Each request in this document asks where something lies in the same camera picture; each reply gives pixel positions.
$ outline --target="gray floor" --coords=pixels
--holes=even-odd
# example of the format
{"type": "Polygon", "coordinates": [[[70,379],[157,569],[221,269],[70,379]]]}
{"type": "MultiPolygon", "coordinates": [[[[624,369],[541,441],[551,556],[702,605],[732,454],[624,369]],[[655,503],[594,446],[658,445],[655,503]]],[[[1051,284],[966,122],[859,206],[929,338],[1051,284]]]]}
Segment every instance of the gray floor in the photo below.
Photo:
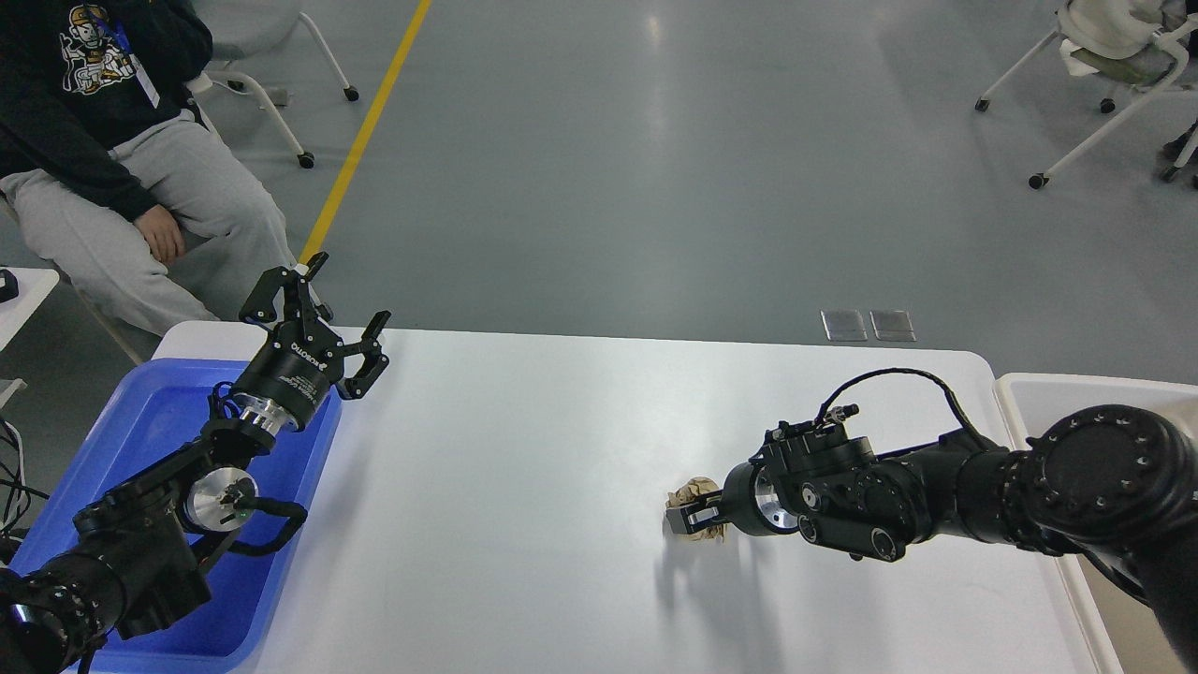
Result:
{"type": "MultiPolygon", "coordinates": [[[[295,92],[311,171],[249,101],[205,99],[297,253],[416,6],[309,0],[358,103],[302,30],[242,63],[295,92]]],[[[343,324],[388,308],[394,327],[798,345],[828,344],[823,308],[904,309],[910,347],[996,375],[1198,384],[1198,192],[1192,171],[1155,180],[1198,102],[1148,109],[1041,192],[1027,177],[1101,123],[1106,86],[1049,51],[973,110],[1054,8],[434,0],[326,239],[322,296],[343,324]]],[[[0,245],[36,261],[11,226],[0,245]]],[[[61,287],[0,356],[0,378],[31,383],[5,415],[37,486],[121,359],[61,287]]]]}

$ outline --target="person's hand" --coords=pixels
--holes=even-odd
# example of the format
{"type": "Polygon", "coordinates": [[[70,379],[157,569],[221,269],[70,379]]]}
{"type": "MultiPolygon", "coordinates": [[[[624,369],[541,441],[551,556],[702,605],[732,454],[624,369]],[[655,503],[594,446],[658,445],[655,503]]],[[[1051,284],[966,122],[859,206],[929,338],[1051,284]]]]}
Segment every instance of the person's hand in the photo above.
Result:
{"type": "Polygon", "coordinates": [[[138,219],[133,220],[133,226],[138,227],[150,244],[153,259],[164,265],[169,265],[187,251],[179,221],[161,204],[138,215],[138,219]]]}

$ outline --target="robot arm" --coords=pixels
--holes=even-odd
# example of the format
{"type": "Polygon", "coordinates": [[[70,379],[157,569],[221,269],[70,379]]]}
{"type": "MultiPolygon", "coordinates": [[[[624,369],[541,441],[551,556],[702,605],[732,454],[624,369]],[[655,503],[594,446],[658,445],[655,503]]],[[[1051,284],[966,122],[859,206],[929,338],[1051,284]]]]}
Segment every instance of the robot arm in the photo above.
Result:
{"type": "Polygon", "coordinates": [[[5,672],[49,674],[79,662],[83,674],[110,630],[126,639],[164,630],[207,602],[206,575],[223,554],[270,554],[300,529],[307,511],[259,497],[246,469],[270,454],[279,432],[302,431],[331,388],[361,399],[388,363],[379,345],[387,311],[349,347],[325,322],[308,289],[325,259],[319,253],[309,267],[262,274],[243,317],[276,321],[279,290],[284,315],[228,394],[213,390],[211,418],[194,441],[79,511],[72,549],[24,578],[0,571],[5,672]],[[351,353],[365,358],[346,390],[343,362],[351,353]],[[255,510],[286,518],[274,540],[237,540],[255,510]],[[189,544],[186,534],[200,538],[189,544]]]}
{"type": "Polygon", "coordinates": [[[960,430],[877,457],[869,439],[845,429],[857,407],[825,405],[815,421],[767,432],[721,491],[668,509],[672,530],[731,523],[754,536],[799,533],[854,560],[896,561],[937,534],[1082,554],[1149,605],[1198,670],[1198,451],[1190,441],[1156,414],[1103,406],[1029,439],[1031,451],[1008,451],[980,436],[932,379],[960,430]]]}

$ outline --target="white table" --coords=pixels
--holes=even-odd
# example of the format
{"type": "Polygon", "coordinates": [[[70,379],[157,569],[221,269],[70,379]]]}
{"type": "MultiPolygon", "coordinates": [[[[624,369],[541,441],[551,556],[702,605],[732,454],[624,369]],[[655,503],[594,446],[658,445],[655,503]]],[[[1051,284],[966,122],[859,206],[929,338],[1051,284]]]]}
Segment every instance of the white table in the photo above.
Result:
{"type": "Polygon", "coordinates": [[[17,277],[19,293],[0,303],[0,351],[8,346],[22,324],[34,315],[34,310],[50,293],[59,281],[59,272],[53,268],[4,267],[17,277]]]}
{"type": "MultiPolygon", "coordinates": [[[[357,332],[341,330],[350,340],[357,332]]],[[[156,358],[248,359],[265,333],[183,323],[156,358]]],[[[690,544],[666,493],[722,482],[779,419],[869,370],[945,379],[1008,442],[958,352],[387,330],[349,402],[267,636],[236,672],[1119,672],[1072,561],[940,536],[897,564],[798,536],[690,544]]],[[[842,397],[876,451],[956,425],[938,389],[842,397]]]]}

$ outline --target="blue bin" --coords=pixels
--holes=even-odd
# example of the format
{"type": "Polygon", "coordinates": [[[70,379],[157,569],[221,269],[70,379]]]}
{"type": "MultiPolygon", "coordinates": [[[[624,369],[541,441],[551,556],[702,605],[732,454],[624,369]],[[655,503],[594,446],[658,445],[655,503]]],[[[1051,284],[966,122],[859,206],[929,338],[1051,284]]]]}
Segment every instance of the blue bin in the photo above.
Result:
{"type": "MultiPolygon", "coordinates": [[[[62,482],[13,559],[25,575],[71,549],[78,536],[71,518],[107,490],[194,439],[208,419],[207,395],[232,382],[244,363],[164,359],[133,370],[104,407],[62,482]]],[[[325,467],[341,401],[329,395],[303,433],[284,432],[270,456],[249,473],[264,497],[308,506],[325,467]]],[[[242,541],[274,538],[283,520],[258,514],[242,541]]],[[[168,630],[122,640],[115,632],[97,655],[93,672],[120,674],[217,674],[243,661],[262,638],[278,603],[300,534],[265,558],[225,554],[208,573],[213,599],[168,630]]]]}

